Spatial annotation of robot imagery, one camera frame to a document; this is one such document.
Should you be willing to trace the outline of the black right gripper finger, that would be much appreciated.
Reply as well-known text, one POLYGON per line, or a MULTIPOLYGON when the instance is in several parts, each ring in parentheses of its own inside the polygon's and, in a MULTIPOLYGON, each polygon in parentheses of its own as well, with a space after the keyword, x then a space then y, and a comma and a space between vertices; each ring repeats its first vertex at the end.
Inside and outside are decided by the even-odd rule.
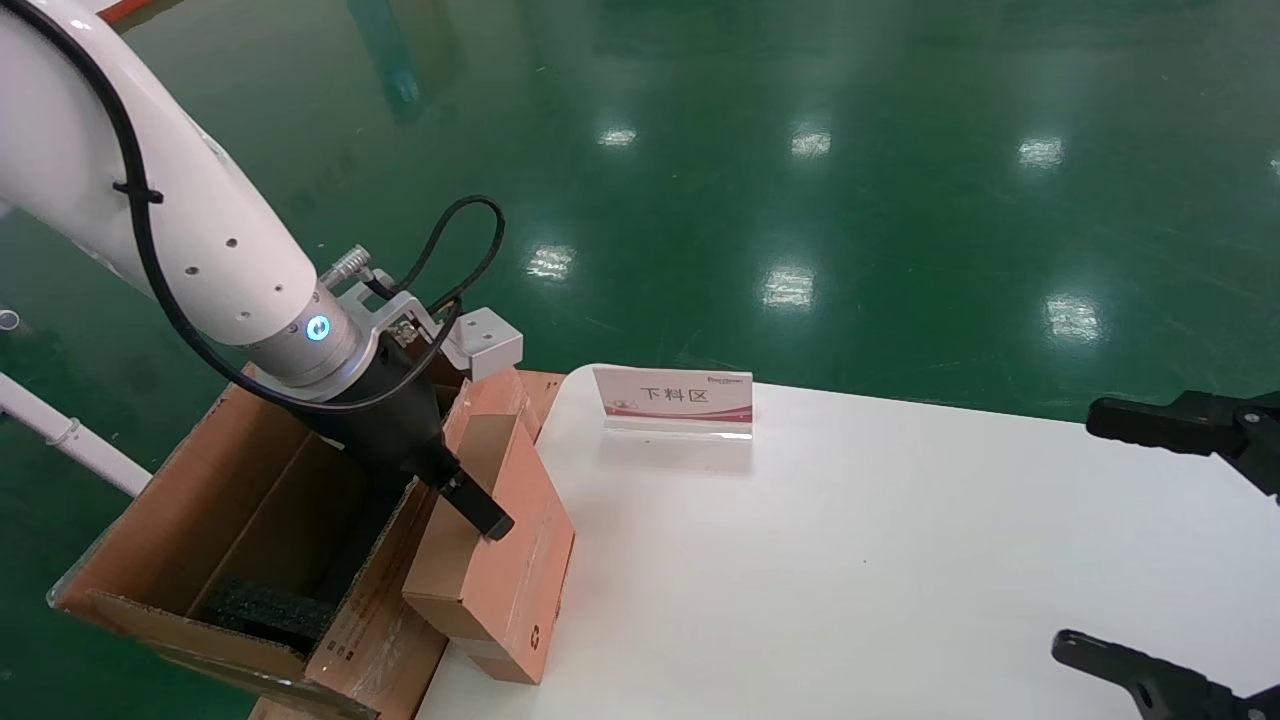
POLYGON ((1056 633, 1061 665, 1121 687, 1143 719, 1277 719, 1279 687, 1240 697, 1206 675, 1075 630, 1056 633))
POLYGON ((1262 495, 1279 493, 1279 392, 1236 398, 1199 391, 1167 405, 1097 398, 1085 429, 1094 437, 1164 448, 1174 454, 1219 455, 1262 495))

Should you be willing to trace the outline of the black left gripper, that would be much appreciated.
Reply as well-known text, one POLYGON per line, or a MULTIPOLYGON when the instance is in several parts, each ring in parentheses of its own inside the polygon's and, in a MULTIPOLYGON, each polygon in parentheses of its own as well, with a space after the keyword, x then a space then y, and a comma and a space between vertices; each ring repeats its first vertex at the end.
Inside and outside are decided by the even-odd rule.
POLYGON ((488 541, 502 541, 515 519, 463 470, 445 447, 436 392, 422 373, 389 400, 355 413, 300 413, 312 432, 340 445, 381 491, 401 495, 411 480, 436 492, 488 541))

